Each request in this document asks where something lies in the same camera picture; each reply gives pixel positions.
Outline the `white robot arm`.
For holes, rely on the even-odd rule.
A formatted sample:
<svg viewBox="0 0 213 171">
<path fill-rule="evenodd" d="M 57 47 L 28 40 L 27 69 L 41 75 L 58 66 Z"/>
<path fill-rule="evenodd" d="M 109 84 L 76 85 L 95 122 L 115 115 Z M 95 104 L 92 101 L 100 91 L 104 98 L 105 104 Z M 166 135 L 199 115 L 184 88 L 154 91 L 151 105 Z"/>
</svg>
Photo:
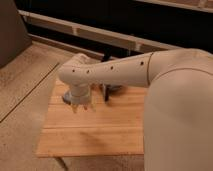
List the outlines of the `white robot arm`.
<svg viewBox="0 0 213 171">
<path fill-rule="evenodd" d="M 59 69 L 73 105 L 90 86 L 148 89 L 144 102 L 145 171 L 213 171 L 213 54 L 182 48 L 92 63 L 82 53 Z"/>
</svg>

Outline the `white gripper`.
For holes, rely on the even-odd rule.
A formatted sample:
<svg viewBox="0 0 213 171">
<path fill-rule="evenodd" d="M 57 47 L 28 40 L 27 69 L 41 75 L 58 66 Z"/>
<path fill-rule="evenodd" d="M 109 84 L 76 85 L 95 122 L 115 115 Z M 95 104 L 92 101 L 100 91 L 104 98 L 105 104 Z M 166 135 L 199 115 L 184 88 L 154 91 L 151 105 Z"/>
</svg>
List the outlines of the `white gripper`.
<svg viewBox="0 0 213 171">
<path fill-rule="evenodd" d="M 70 86 L 70 100 L 73 113 L 77 113 L 78 106 L 83 105 L 85 110 L 95 112 L 95 107 L 91 102 L 91 87 L 89 84 L 79 84 Z"/>
</svg>

